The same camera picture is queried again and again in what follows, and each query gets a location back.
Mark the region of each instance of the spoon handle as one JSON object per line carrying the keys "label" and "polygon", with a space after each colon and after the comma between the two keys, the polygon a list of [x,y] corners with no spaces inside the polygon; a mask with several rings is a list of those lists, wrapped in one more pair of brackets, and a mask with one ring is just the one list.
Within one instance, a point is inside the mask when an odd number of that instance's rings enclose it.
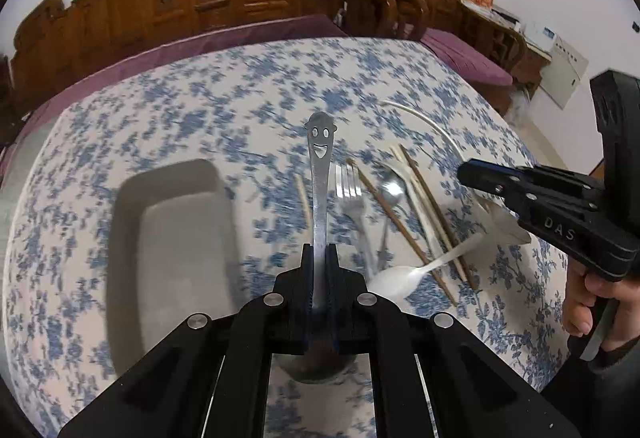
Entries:
{"label": "spoon handle", "polygon": [[326,309],[326,273],[324,253],[326,250],[326,195],[329,187],[329,164],[334,151],[334,119],[316,111],[305,124],[306,142],[311,160],[311,189],[313,206],[314,244],[314,294],[312,310],[322,313]]}

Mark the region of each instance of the blue floral tablecloth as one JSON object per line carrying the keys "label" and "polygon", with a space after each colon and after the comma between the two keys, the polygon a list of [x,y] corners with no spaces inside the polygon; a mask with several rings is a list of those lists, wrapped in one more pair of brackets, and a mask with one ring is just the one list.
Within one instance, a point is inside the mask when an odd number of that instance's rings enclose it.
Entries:
{"label": "blue floral tablecloth", "polygon": [[[533,159],[518,136],[468,84],[418,43],[323,39],[266,43],[182,60],[126,79],[69,107],[50,133],[22,193],[4,271],[3,317],[20,406],[44,436],[114,380],[105,330],[107,243],[113,202],[128,177],[193,158],[211,160],[234,198],[247,297],[269,291],[297,266],[308,237],[294,174],[310,196],[306,131],[311,113],[335,119],[334,161],[354,157],[370,176],[401,142],[415,155],[458,238],[482,230],[459,160],[416,117],[422,111],[465,152],[506,165]],[[361,269],[353,224],[329,198],[328,241],[343,266]],[[417,220],[399,206],[418,243]],[[369,198],[374,246],[384,214]],[[399,233],[391,264],[417,264]],[[428,316],[447,310],[535,388],[566,357],[560,315],[566,257],[544,241],[494,245],[467,255],[479,291],[443,269],[457,308],[430,276],[406,298]],[[269,437],[370,437],[374,413],[369,365],[322,386],[271,373]]]}

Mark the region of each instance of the purple cushion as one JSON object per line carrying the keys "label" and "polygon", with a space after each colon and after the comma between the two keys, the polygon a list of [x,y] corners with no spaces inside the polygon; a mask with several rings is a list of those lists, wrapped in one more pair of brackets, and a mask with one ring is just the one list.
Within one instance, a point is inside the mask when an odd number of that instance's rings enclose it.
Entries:
{"label": "purple cushion", "polygon": [[329,18],[322,14],[314,14],[300,18],[287,18],[214,30],[185,40],[163,44],[99,70],[72,84],[45,102],[33,112],[18,135],[16,143],[21,142],[34,129],[58,117],[66,107],[80,99],[102,90],[105,86],[116,84],[127,77],[147,72],[158,66],[234,46],[267,43],[268,41],[343,38],[345,36],[346,34]]}
{"label": "purple cushion", "polygon": [[496,86],[513,83],[505,70],[450,32],[427,28],[420,41],[467,82]]}

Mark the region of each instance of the human hand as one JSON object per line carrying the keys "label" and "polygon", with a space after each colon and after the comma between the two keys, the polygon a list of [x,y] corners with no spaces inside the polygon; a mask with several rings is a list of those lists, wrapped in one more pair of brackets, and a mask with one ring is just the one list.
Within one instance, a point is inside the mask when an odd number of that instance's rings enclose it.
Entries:
{"label": "human hand", "polygon": [[616,350],[640,336],[640,281],[623,279],[611,283],[596,274],[587,274],[583,264],[569,258],[562,326],[571,335],[582,337],[591,331],[590,307],[596,303],[596,296],[620,301],[613,326],[600,346],[604,351]]}

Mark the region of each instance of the metal fork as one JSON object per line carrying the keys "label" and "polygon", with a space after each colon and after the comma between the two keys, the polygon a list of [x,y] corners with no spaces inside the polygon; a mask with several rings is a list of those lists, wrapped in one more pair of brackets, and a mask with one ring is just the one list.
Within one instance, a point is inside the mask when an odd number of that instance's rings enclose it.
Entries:
{"label": "metal fork", "polygon": [[373,254],[369,244],[369,237],[364,229],[362,217],[364,215],[364,198],[358,171],[350,164],[335,165],[335,194],[338,197],[338,205],[356,226],[358,233],[358,251],[364,259],[369,281],[376,275],[373,266]]}

